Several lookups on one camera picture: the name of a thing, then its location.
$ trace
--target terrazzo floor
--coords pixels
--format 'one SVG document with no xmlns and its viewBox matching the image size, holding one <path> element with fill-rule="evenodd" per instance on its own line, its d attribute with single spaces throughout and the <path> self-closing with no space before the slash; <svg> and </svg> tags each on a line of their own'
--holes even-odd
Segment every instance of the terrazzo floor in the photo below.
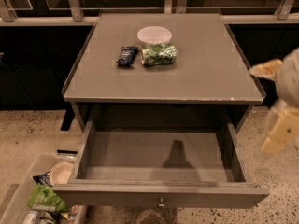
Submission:
<svg viewBox="0 0 299 224">
<path fill-rule="evenodd" d="M 256 106 L 237 135 L 252 181 L 269 188 L 270 195 L 251 209 L 143 209 L 90 207 L 87 223 L 134 224 L 156 214 L 165 223 L 299 223 L 299 142 L 292 142 L 273 157 L 259 152 L 268 109 Z M 0 217 L 33 160 L 57 149 L 77 150 L 81 131 L 74 120 L 71 129 L 60 131 L 64 111 L 0 112 Z"/>
</svg>

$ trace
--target green chip bag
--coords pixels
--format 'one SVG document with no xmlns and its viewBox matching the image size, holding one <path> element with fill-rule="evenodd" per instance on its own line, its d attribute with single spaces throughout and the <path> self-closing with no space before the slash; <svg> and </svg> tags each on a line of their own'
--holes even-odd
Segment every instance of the green chip bag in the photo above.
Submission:
<svg viewBox="0 0 299 224">
<path fill-rule="evenodd" d="M 31 209 L 46 212 L 67 212 L 69 206 L 56 195 L 52 187 L 36 184 L 33 188 L 27 206 Z"/>
</svg>

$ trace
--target open drawer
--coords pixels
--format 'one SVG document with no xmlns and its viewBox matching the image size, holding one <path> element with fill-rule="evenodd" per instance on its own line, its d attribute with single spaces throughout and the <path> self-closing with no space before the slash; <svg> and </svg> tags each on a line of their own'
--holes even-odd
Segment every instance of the open drawer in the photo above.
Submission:
<svg viewBox="0 0 299 224">
<path fill-rule="evenodd" d="M 69 203 L 251 208 L 250 182 L 226 105 L 93 105 L 67 185 Z"/>
</svg>

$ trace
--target gray tabletop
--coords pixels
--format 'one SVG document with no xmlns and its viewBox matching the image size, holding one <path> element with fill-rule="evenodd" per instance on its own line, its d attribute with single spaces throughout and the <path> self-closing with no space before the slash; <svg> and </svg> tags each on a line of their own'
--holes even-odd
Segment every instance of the gray tabletop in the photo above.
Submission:
<svg viewBox="0 0 299 224">
<path fill-rule="evenodd" d="M 178 51 L 174 64 L 117 66 L 137 32 L 163 26 Z M 218 14 L 103 14 L 64 94 L 71 102 L 259 104 L 258 91 Z"/>
</svg>

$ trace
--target blurry white object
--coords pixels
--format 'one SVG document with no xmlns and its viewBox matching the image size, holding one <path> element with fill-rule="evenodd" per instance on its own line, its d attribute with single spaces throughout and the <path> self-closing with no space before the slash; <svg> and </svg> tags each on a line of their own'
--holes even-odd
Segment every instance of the blurry white object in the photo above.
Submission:
<svg viewBox="0 0 299 224">
<path fill-rule="evenodd" d="M 280 152 L 299 136 L 299 49 L 283 61 L 271 60 L 250 68 L 250 73 L 275 82 L 278 100 L 266 119 L 266 137 L 261 151 L 267 154 Z"/>
<path fill-rule="evenodd" d="M 137 33 L 137 37 L 143 43 L 143 45 L 161 44 L 169 43 L 172 34 L 168 29 L 161 26 L 148 26 L 141 29 Z"/>
<path fill-rule="evenodd" d="M 69 177 L 71 176 L 74 163 L 69 161 L 58 162 L 50 170 L 50 183 L 55 184 L 67 184 Z"/>
</svg>

